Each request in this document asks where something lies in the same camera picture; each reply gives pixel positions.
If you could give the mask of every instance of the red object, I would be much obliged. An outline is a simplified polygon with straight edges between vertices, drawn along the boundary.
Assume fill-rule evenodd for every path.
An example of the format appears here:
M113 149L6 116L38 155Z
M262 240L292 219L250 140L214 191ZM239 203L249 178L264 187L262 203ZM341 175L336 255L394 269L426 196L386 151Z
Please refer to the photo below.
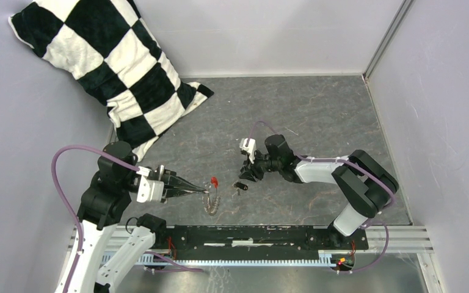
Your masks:
M211 177L211 184L213 184L215 188L218 188L218 179L215 176Z

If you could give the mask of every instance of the purple cable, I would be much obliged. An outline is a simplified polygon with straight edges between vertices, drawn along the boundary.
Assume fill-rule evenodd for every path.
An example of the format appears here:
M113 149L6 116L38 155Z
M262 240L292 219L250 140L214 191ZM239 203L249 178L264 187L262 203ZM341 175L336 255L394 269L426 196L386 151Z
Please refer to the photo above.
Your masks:
M71 214L71 217L73 218L73 221L75 222L76 229L78 231L78 249L77 252L82 251L83 247L83 241L82 239L84 238L84 229L82 228L82 225L80 224L80 221L78 220L78 217L76 216L75 210L71 207L71 204L69 204L69 201L67 200L67 197L65 197L64 192L62 191L62 188L60 187L60 182L58 181L58 176L56 174L56 163L58 160L58 157L65 151L68 150L84 150L84 151L90 151L95 154L99 154L102 157L106 157L107 159L111 160L112 162L117 163L118 165L121 165L125 168L128 168L132 171L139 171L139 167L132 166L131 164L128 164L126 162L121 161L120 159L111 156L110 154L107 154L103 151L100 151L96 148L92 148L90 146L85 146L85 145L68 145L65 146L61 149L59 149L56 154L53 156L53 160L51 161L51 176L53 177L53 183L55 184L55 188L58 191L58 194L60 195L60 199L62 199L62 202L64 203L65 207L69 211L69 214ZM69 270L69 274L67 275L67 279L65 280L64 284L64 290L63 293L66 293L69 288L69 284L71 283L71 280L73 278L73 274L75 273L76 265L78 264L78 260L80 259L80 255L77 253L75 255L75 260L73 261L71 265L71 269Z
M384 256L385 254L385 251L387 250L387 247L389 245L389 229L387 228L386 224L384 222L381 222L381 221L376 221L375 223L379 223L379 224L382 224L382 226L384 226L384 229L385 229L385 244L384 244L384 249L382 250L381 254L379 255L379 257L377 259L375 259L371 264L368 264L367 266L365 267L360 267L358 269L355 269L355 270L348 270L348 271L342 271L340 270L339 273L343 273L345 275L350 275L352 273L358 273L358 272L362 272L363 270L367 270L367 269L370 269L372 268L373 266L375 266Z
M393 206L394 204L396 204L396 197L394 196L393 191L389 187L387 187L387 185L385 185L382 181L380 181L379 178L376 178L373 174L371 174L370 172L366 171L364 168L362 168L361 166L359 166L359 165L357 165L353 162L350 162L350 161L344 160L344 159L337 159L337 158L307 159L303 156L298 155L296 152L294 152L294 155L296 157L298 157L299 159L301 159L303 161L306 161L306 162L312 162L312 163L323 162L323 163L343 163L343 164L346 164L346 165L356 169L360 173L366 175L369 179L373 180L376 184L378 184L381 188L383 188L383 190L385 190L387 192L387 194L389 195L389 198L391 200L389 201L389 203L387 203L384 206L384 208L388 208L388 207Z
M258 120L258 121L256 121L256 122L254 122L254 124L252 125L251 131L249 132L249 137L247 138L247 142L245 143L245 146L246 146L246 147L249 146L249 140L252 138L252 134L253 134L254 129L256 128L256 125L257 125L258 123L261 123L261 124L267 126L274 134L278 134L278 133L276 132L276 130L274 130L274 128L272 128L272 126L271 126L269 123L267 123L267 122L265 122L265 121L263 121L263 120Z
M176 263L175 261L160 255L159 253L153 252L153 251L145 251L145 253L148 253L149 255L154 255L157 256L158 258L162 259L163 261L166 261L169 264L172 264L176 267L180 267L180 270L154 270L154 273L177 273L177 272L193 272L193 273L203 273L203 269L193 269L190 267L185 267L182 266L181 264Z

